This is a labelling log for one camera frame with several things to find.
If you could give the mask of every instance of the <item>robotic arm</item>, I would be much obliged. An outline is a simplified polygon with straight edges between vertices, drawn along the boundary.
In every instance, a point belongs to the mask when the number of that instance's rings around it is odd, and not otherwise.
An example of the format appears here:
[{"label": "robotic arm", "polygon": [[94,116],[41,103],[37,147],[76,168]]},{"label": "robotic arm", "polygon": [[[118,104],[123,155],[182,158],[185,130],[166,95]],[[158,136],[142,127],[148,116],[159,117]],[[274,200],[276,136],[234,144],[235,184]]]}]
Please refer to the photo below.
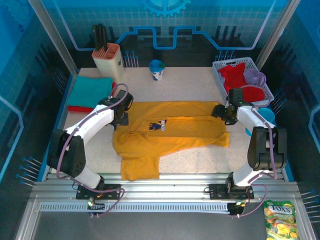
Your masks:
[{"label": "robotic arm", "polygon": [[252,199],[254,196],[250,185],[254,180],[263,174],[272,177],[269,174],[270,171],[275,172],[285,167],[287,131],[266,121],[251,103],[245,103],[241,88],[231,89],[227,105],[217,105],[213,109],[212,116],[221,118],[226,125],[234,125],[237,121],[242,122],[252,135],[247,152],[247,162],[237,171],[230,173],[225,186],[211,184],[210,198],[246,199],[250,192]]},{"label": "robotic arm", "polygon": [[91,189],[104,190],[104,178],[87,166],[85,145],[107,124],[112,124],[115,128],[128,125],[128,114],[125,111],[129,110],[133,101],[130,93],[118,105],[105,109],[118,102],[125,93],[124,90],[120,90],[116,97],[102,99],[88,116],[66,130],[54,130],[50,140],[47,164],[57,169],[63,146],[72,132],[78,128],[63,155],[60,171]]}]

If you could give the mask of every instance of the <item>white table surface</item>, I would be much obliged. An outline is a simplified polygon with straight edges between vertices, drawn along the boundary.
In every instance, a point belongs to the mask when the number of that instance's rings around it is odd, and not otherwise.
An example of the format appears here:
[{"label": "white table surface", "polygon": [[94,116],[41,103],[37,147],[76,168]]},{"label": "white table surface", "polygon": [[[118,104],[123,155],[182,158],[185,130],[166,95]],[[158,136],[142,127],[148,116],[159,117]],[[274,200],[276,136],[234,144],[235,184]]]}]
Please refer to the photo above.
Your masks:
[{"label": "white table surface", "polygon": [[[97,68],[82,68],[81,76],[101,77]],[[211,67],[166,67],[161,81],[154,81],[147,67],[126,68],[123,83],[129,87],[135,102],[218,101],[222,97],[211,74]],[[65,128],[86,116],[68,112]],[[197,147],[162,156],[160,173],[230,173],[247,161],[250,137],[238,122],[227,126],[230,145]],[[88,166],[97,173],[120,173],[121,157],[112,145],[113,126],[103,127],[85,146]]]}]

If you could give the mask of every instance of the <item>cup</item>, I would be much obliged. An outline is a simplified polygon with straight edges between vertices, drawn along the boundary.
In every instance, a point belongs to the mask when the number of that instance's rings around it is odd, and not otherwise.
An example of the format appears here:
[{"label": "cup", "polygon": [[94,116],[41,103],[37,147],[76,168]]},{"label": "cup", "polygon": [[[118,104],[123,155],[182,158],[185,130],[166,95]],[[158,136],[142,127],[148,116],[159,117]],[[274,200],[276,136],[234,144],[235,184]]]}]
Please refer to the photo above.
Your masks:
[{"label": "cup", "polygon": [[149,63],[149,69],[152,73],[153,80],[159,81],[160,79],[162,79],[165,67],[165,64],[158,59],[153,59]]},{"label": "cup", "polygon": [[[262,108],[259,108],[257,112],[258,112],[265,120],[267,120],[267,121],[270,122],[270,123],[272,123],[272,122],[276,119],[276,116],[275,116],[274,112],[271,111],[269,108],[262,107]],[[248,134],[249,136],[252,135],[248,128],[245,129],[245,133]]]}]

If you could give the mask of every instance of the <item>yellow t-shirt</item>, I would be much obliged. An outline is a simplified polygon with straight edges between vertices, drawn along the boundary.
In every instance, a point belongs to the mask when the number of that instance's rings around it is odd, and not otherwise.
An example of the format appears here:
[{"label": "yellow t-shirt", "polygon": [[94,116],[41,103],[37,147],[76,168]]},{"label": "yellow t-shirt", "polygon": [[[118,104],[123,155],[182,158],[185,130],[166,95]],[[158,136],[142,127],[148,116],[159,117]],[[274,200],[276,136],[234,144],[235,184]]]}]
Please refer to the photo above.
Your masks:
[{"label": "yellow t-shirt", "polygon": [[113,147],[122,157],[122,180],[158,179],[159,157],[184,149],[229,146],[220,118],[211,116],[218,102],[133,102],[129,125],[118,126]]}]

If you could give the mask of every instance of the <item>chip bag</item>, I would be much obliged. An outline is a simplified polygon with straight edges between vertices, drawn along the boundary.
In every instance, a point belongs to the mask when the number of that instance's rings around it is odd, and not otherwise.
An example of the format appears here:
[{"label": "chip bag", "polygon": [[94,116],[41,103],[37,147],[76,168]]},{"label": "chip bag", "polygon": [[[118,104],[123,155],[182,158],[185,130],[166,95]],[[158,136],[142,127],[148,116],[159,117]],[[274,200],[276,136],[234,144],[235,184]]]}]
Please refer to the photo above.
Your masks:
[{"label": "chip bag", "polygon": [[289,201],[263,203],[267,240],[299,240],[296,210]]}]

